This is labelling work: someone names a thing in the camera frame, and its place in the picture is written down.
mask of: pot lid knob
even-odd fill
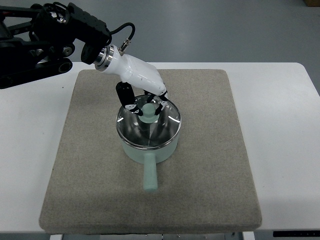
[[[152,124],[158,120],[159,115],[155,115],[156,108],[152,103],[147,103],[142,107],[143,115],[139,119],[145,124]]]

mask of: gray felt mat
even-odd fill
[[[173,155],[157,164],[158,191],[143,191],[143,165],[116,130],[120,81],[79,73],[45,195],[51,234],[205,234],[253,231],[262,217],[223,70],[159,70],[182,116]],[[142,94],[135,89],[136,95]]]

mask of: saucepan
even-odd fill
[[[147,103],[148,95],[135,97],[143,111],[143,119],[121,107],[116,117],[116,130],[126,155],[144,165],[143,189],[154,192],[158,189],[156,164],[168,159],[175,151],[181,128],[178,108],[169,100],[162,112],[155,116],[160,98]]]

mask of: cable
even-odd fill
[[[66,5],[63,5],[62,3],[57,2],[57,1],[54,1],[53,5],[57,5],[57,6],[63,7],[64,9],[67,9]]]
[[[135,25],[132,23],[132,22],[127,22],[125,24],[122,24],[120,27],[118,27],[117,29],[113,30],[110,32],[111,35],[113,34],[117,34],[118,32],[120,32],[122,29],[124,29],[125,27],[128,27],[130,26],[132,28],[132,31],[131,31],[131,34],[130,36],[128,37],[129,40],[131,40],[135,34],[135,31],[136,31],[136,27]]]
[[[106,46],[108,46],[109,44],[111,44],[112,41],[112,35],[110,35],[108,41],[105,43]]]

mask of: pot rim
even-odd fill
[[[177,108],[177,106],[170,100],[168,100],[168,102],[177,110],[177,112],[179,113],[179,116],[180,116],[180,123],[179,123],[179,126],[178,126],[178,129],[177,131],[175,132],[175,134],[173,135],[172,138],[170,138],[168,141],[160,144],[159,146],[143,146],[143,145],[139,145],[139,144],[136,144],[136,143],[133,143],[131,141],[129,141],[128,139],[125,138],[125,136],[120,132],[119,128],[118,128],[118,125],[116,125],[116,131],[118,132],[118,135],[119,137],[121,138],[122,141],[124,141],[127,145],[129,145],[130,147],[134,148],[134,149],[139,149],[139,150],[144,150],[144,151],[147,151],[147,150],[157,150],[157,149],[161,149],[167,145],[169,145],[180,133],[180,127],[181,127],[181,123],[182,123],[182,117],[181,117],[181,114],[180,114],[180,111],[179,109]]]

